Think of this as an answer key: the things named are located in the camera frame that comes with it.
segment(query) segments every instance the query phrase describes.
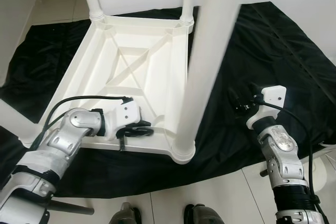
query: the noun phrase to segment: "black plastic sheet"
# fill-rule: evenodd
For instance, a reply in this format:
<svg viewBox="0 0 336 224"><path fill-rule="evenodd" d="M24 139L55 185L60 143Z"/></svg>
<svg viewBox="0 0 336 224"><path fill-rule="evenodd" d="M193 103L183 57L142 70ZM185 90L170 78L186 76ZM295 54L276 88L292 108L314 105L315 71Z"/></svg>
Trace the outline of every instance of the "black plastic sheet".
<svg viewBox="0 0 336 224"><path fill-rule="evenodd" d="M181 9L123 16L178 19ZM10 63L0 97L38 122L80 45L90 21L33 26ZM193 34L190 35L190 47ZM228 87L247 95L247 84L287 88L285 108L300 117L319 143L336 139L336 67L302 30L270 2L243 5L196 137L196 154L178 165L170 157L82 148L56 196L112 198L194 183L264 160L256 135L235 120ZM283 124L308 154L303 129L286 114ZM25 149L0 129L0 176L4 180Z"/></svg>

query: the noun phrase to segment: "white tile floor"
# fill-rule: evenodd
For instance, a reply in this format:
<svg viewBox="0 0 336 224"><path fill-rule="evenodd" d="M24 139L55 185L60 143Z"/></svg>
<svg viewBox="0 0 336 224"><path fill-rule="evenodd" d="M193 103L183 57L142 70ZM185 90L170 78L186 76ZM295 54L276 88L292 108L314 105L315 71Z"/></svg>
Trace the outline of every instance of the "white tile floor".
<svg viewBox="0 0 336 224"><path fill-rule="evenodd" d="M41 0L33 13L33 24L51 24L88 19L86 0ZM323 156L328 173L327 184L318 195L330 223L335 223L336 207L336 153ZM93 207L95 214L85 216L51 212L50 224L55 223L108 223L124 201L140 208L144 224L182 224L183 208L187 204L203 203L214 208L226 224L275 223L276 205L268 177L259 172L264 163L245 167L234 173L203 182L155 191L138 196L115 199L62 198L60 201Z"/></svg>
<svg viewBox="0 0 336 224"><path fill-rule="evenodd" d="M34 8L32 24L64 23L88 18L86 0L40 0Z"/></svg>

